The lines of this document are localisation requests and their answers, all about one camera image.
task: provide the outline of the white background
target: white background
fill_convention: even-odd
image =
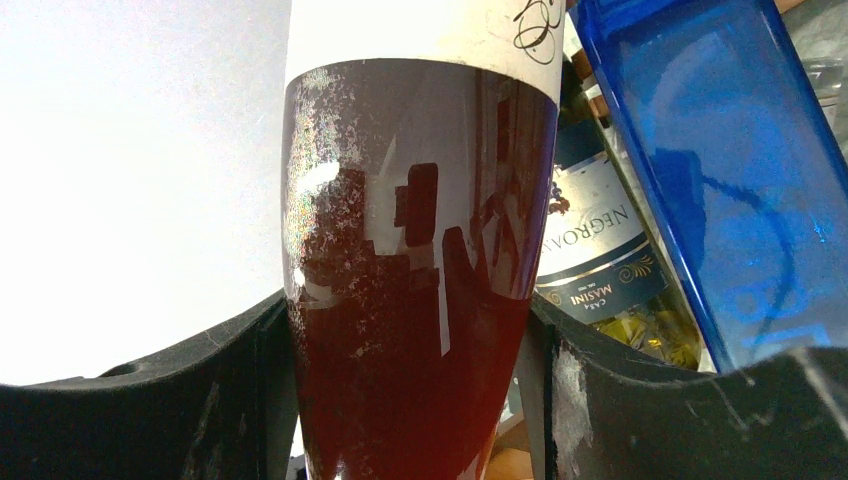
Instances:
[[[99,375],[282,287],[288,10],[0,1],[0,383]]]

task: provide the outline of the blue container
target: blue container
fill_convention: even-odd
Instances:
[[[773,0],[580,0],[719,371],[848,346],[848,169]]]

